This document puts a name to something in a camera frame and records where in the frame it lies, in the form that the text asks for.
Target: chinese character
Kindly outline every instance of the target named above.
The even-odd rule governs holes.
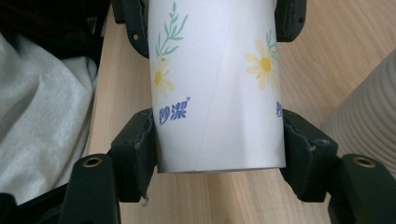
[[[168,120],[169,114],[170,114],[169,106],[160,109],[160,125],[163,125]]]
[[[182,103],[177,103],[176,105],[172,105],[172,117],[171,120],[186,118],[186,108],[187,101]]]
[[[282,104],[279,101],[277,101],[276,102],[276,115],[278,117],[282,117],[282,114],[283,114],[283,112],[282,112]]]

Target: wood grain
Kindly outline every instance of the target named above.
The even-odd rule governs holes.
[[[305,27],[279,43],[283,106],[316,126],[396,47],[395,0],[308,1]],[[105,153],[132,115],[151,107],[149,61],[109,11],[89,153]],[[122,223],[330,223],[326,203],[301,203],[278,170],[155,174],[149,203],[123,203]]]

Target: wooden surface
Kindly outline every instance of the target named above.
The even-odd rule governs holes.
[[[309,0],[305,27],[279,43],[283,106],[316,126],[396,48],[395,0]],[[105,153],[121,128],[151,107],[149,61],[110,9],[89,153]],[[330,223],[326,203],[301,203],[278,170],[155,174],[149,203],[121,205],[122,223]]]

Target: flower center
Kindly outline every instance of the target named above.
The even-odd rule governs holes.
[[[268,58],[262,58],[262,69],[266,73],[269,73],[271,71],[271,62]]]
[[[163,74],[161,74],[161,72],[158,71],[155,73],[155,78],[154,78],[155,85],[159,86],[161,83],[161,80],[163,80]]]

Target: black fabric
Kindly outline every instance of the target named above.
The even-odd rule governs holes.
[[[0,32],[19,32],[59,59],[100,62],[109,0],[0,0]],[[97,18],[94,34],[87,19]]]

